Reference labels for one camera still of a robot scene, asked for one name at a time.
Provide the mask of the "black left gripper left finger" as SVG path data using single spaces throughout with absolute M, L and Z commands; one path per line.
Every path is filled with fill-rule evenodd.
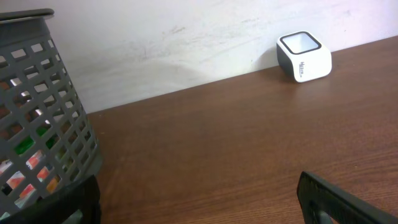
M 76 211 L 79 223 L 100 223 L 100 189 L 96 177 L 87 175 L 52 195 L 1 220 L 1 223 L 63 223 Z

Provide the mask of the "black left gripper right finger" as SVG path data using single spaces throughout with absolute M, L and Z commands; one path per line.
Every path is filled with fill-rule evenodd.
M 397 223 L 397 217 L 349 194 L 321 177 L 303 171 L 297 197 L 305 223 Z

